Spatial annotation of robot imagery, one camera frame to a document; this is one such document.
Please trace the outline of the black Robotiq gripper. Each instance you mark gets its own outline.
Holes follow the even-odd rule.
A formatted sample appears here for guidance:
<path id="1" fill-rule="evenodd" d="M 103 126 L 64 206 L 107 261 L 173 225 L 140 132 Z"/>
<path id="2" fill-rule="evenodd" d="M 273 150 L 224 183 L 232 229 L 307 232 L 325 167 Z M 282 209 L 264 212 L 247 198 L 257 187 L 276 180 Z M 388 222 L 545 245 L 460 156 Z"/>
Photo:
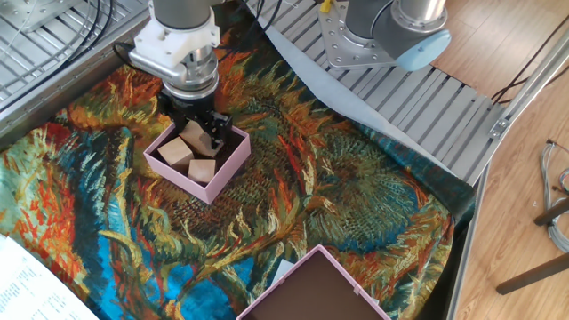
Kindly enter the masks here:
<path id="1" fill-rule="evenodd" d="M 156 98 L 160 113 L 172 120 L 177 133 L 181 133 L 189 121 L 194 121 L 211 138 L 212 149 L 226 142 L 232 128 L 232 116 L 215 111 L 213 94 L 196 100 L 185 100 L 163 89 Z"/>

